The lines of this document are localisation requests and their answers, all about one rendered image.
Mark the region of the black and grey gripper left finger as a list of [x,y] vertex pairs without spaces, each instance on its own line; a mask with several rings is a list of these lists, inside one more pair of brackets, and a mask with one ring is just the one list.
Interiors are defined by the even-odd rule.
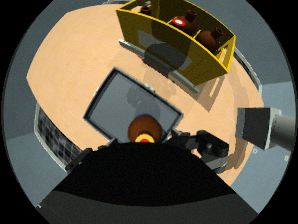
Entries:
[[[97,147],[97,149],[99,150],[99,149],[104,148],[106,146],[111,146],[111,145],[115,145],[115,144],[118,144],[117,138],[111,139],[106,145],[101,145],[101,146]],[[66,170],[67,174],[70,174],[79,164],[82,163],[82,161],[84,161],[88,156],[90,156],[92,153],[94,153],[98,150],[93,151],[92,148],[84,149],[76,158],[74,158],[65,167],[65,170]]]

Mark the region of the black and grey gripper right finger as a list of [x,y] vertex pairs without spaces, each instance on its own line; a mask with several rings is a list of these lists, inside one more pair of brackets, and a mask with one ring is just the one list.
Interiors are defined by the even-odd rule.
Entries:
[[225,171],[229,152],[228,143],[205,130],[197,131],[196,135],[181,132],[175,128],[171,129],[171,138],[165,141],[164,144],[174,145],[189,152],[197,149],[197,152],[201,155],[200,159],[216,174]]

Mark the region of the brown bottle with blue band and red cap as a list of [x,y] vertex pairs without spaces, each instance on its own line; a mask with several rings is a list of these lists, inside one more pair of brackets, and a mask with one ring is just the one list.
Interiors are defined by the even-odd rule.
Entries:
[[185,22],[181,19],[174,18],[172,19],[171,25],[182,31],[183,27],[185,26]]

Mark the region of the yellow divided crate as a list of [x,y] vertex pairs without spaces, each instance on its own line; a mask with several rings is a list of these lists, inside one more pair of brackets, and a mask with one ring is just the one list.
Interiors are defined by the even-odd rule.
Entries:
[[[141,14],[140,10],[131,11],[148,1],[151,16],[155,18]],[[171,19],[185,16],[188,10],[197,13],[194,18],[197,30],[193,37],[171,25]],[[133,0],[115,11],[125,41],[162,60],[195,86],[229,73],[236,36],[200,7],[186,0]],[[202,31],[212,32],[216,27],[223,35],[218,38],[219,48],[211,53],[195,37]]]

